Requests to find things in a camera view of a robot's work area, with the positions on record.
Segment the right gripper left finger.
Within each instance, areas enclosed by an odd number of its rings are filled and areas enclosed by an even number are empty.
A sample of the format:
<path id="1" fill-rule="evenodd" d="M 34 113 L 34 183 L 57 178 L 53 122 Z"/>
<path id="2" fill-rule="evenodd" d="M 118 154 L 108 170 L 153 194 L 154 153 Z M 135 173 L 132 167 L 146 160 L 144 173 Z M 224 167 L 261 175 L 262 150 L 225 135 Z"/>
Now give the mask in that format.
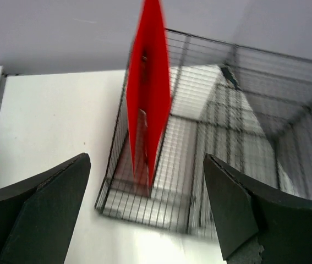
<path id="1" fill-rule="evenodd" d="M 0 263 L 64 263 L 90 169 L 81 153 L 0 188 Z"/>

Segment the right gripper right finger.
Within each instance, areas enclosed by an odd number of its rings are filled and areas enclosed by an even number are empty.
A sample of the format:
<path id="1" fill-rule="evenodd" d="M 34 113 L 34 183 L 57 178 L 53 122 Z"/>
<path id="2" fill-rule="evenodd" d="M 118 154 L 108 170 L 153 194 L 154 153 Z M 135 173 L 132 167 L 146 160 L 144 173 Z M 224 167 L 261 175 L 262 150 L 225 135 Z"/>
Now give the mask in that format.
<path id="1" fill-rule="evenodd" d="M 311 200 L 264 184 L 210 154 L 204 173 L 227 263 L 312 263 Z"/>

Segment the red A4 file folder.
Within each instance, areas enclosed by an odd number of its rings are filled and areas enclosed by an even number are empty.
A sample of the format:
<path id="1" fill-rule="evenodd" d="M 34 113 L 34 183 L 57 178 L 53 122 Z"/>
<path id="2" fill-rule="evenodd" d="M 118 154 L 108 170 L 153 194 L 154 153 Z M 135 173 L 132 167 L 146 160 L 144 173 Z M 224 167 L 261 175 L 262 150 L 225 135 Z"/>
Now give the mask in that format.
<path id="1" fill-rule="evenodd" d="M 166 128 L 172 103 L 165 25 L 160 1 L 143 2 L 130 53 L 126 101 L 133 169 L 136 168 L 139 113 L 145 114 L 143 154 L 148 168 L 147 186 L 150 188 L 154 179 L 158 143 Z"/>

